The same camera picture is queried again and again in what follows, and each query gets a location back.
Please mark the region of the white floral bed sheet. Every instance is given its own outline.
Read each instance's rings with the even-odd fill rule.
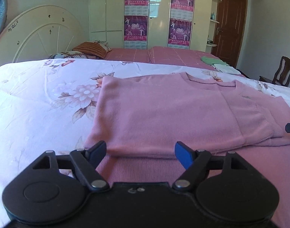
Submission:
[[[45,150],[64,154],[83,146],[105,75],[128,78],[187,72],[238,81],[290,106],[290,88],[185,66],[90,59],[51,59],[0,67],[0,227],[9,222],[5,186]]]

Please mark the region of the orange striped pillow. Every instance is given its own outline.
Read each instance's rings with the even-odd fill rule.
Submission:
[[[105,58],[107,55],[107,51],[102,46],[93,42],[81,43],[79,46],[74,47],[72,50],[80,51],[86,55],[96,55],[101,58]]]

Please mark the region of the green towel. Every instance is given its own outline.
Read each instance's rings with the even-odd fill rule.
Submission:
[[[203,56],[201,57],[201,61],[207,65],[213,65],[213,64],[222,64],[222,65],[226,65],[229,66],[227,63],[223,62],[220,59],[216,59],[216,58],[209,58],[207,56]]]

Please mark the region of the headboard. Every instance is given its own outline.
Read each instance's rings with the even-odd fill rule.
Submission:
[[[0,35],[0,66],[47,59],[85,41],[79,21],[52,5],[31,8],[16,17]]]

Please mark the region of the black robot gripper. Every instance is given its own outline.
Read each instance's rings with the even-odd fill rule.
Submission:
[[[166,182],[110,187],[95,170],[105,155],[104,141],[69,155],[44,152],[4,189],[11,219],[5,227],[276,227],[271,218],[277,189],[235,152],[213,156],[177,142],[175,155],[186,170],[171,187]],[[59,169],[72,170],[74,178]],[[208,178],[210,170],[220,172]]]

